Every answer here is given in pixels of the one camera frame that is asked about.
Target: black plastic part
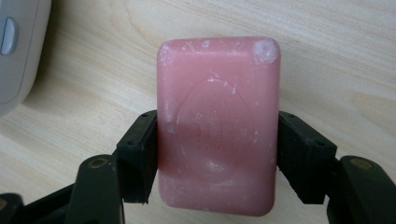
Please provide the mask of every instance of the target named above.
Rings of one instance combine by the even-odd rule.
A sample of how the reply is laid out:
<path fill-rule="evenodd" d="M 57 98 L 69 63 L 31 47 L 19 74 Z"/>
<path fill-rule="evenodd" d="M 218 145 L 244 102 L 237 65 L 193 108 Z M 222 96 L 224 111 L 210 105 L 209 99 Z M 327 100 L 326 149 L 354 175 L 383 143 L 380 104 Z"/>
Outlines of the black plastic part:
<path fill-rule="evenodd" d="M 396 186 L 378 164 L 361 157 L 345 156 L 336 172 L 337 191 L 344 195 L 354 220 L 348 223 L 396 223 Z M 345 220 L 345 216 L 340 214 L 337 219 Z"/>
<path fill-rule="evenodd" d="M 158 167 L 157 147 L 157 111 L 153 110 L 137 118 L 113 154 L 118 161 L 125 203 L 149 203 Z"/>
<path fill-rule="evenodd" d="M 22 210 L 23 223 L 64 223 L 73 187 L 69 185 L 27 204 Z"/>
<path fill-rule="evenodd" d="M 277 166 L 303 203 L 323 204 L 336 150 L 301 119 L 279 112 Z"/>
<path fill-rule="evenodd" d="M 124 223 L 117 170 L 110 155 L 85 160 L 79 166 L 64 223 Z"/>
<path fill-rule="evenodd" d="M 17 214 L 23 208 L 23 201 L 20 195 L 14 193 L 0 194 L 0 223 L 19 223 Z"/>

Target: pink soap bar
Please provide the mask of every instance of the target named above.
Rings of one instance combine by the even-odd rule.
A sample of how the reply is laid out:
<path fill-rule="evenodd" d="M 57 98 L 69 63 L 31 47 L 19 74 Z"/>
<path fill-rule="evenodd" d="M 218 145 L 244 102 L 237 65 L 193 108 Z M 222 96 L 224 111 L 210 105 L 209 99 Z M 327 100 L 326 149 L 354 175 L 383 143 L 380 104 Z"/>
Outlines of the pink soap bar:
<path fill-rule="evenodd" d="M 278 44 L 268 37 L 173 40 L 157 60 L 163 201 L 268 213 L 275 197 Z"/>

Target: white residue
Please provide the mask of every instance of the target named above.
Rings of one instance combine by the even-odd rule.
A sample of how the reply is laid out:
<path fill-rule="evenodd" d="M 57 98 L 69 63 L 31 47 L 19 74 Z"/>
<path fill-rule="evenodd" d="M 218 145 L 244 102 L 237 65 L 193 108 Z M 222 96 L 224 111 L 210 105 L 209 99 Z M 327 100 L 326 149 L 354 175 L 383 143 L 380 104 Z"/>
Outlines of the white residue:
<path fill-rule="evenodd" d="M 169 47 L 168 43 L 164 43 L 163 46 L 160 49 L 160 62 L 167 66 L 173 63 L 173 61 L 176 58 L 176 55 L 172 51 L 172 49 Z"/>
<path fill-rule="evenodd" d="M 256 63 L 272 63 L 278 55 L 276 42 L 271 38 L 254 43 L 253 52 Z"/>

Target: screw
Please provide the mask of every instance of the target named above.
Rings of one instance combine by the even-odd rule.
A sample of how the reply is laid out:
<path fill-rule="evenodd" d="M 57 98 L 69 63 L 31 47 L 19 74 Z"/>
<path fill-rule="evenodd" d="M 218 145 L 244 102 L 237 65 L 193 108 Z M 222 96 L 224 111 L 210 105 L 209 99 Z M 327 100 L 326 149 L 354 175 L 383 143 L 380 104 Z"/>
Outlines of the screw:
<path fill-rule="evenodd" d="M 89 167 L 92 169 L 100 168 L 104 165 L 108 164 L 108 160 L 105 158 L 99 158 L 95 159 L 93 161 L 90 161 Z"/>
<path fill-rule="evenodd" d="M 0 211 L 7 207 L 7 201 L 0 198 Z"/>
<path fill-rule="evenodd" d="M 374 167 L 370 162 L 357 158 L 350 160 L 350 163 L 363 170 L 371 170 Z"/>

